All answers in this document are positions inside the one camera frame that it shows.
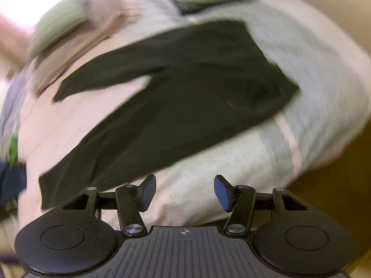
wooden floor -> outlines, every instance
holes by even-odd
[[[371,123],[339,160],[288,189],[348,228],[356,257],[364,255],[371,248]]]

metal pivot screw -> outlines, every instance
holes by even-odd
[[[125,231],[131,234],[139,233],[144,230],[141,224],[129,224],[125,227]]]
[[[230,224],[227,230],[231,233],[242,233],[245,231],[245,227],[241,224]]]

dark blue cloth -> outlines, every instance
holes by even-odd
[[[11,165],[5,160],[0,160],[0,206],[4,207],[25,188],[26,165]]]

pillow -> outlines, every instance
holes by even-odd
[[[27,51],[29,61],[88,19],[84,0],[60,1],[37,23]]]
[[[29,89],[40,96],[85,53],[140,15],[136,0],[85,0],[89,20],[81,23],[34,60]]]

beige pillowcase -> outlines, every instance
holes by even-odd
[[[84,0],[62,0],[39,20],[27,50],[29,61],[89,19]]]

